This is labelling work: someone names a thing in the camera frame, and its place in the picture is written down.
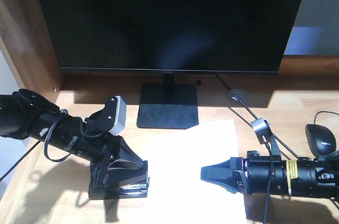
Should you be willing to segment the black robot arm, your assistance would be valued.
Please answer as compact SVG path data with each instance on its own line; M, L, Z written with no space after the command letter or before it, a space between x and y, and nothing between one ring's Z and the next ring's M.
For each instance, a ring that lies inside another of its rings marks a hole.
M126 123L127 105L120 96L86 119L71 116L40 94L20 89L1 95L1 136L32 137L44 143L44 155L54 146L91 163L91 190L145 193L147 162L119 135Z

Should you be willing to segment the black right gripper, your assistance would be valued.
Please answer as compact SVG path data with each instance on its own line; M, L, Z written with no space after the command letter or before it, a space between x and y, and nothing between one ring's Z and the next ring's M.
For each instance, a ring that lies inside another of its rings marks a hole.
M221 186L232 194L265 193L272 169L270 193L287 195L286 161L281 156L261 156L249 151L248 156L201 168L201 180Z

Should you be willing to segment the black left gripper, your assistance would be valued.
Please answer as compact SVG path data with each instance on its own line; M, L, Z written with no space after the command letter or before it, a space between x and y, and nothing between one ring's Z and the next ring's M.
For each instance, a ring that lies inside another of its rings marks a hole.
M70 155L90 161L89 189L106 189L107 179L148 177L147 162L143 161L122 137L102 130L103 110L82 120L62 110L59 115L44 113L30 129L30 136L44 143L44 155L52 162L62 162ZM59 159L48 155L54 146L68 154Z

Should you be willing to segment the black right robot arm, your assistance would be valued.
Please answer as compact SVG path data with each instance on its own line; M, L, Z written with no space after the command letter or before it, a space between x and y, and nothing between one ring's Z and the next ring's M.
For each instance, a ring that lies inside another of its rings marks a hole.
M203 169L201 176L231 193L338 197L338 171L329 163L306 157L282 160L280 156L261 156L248 151L245 158L232 157Z

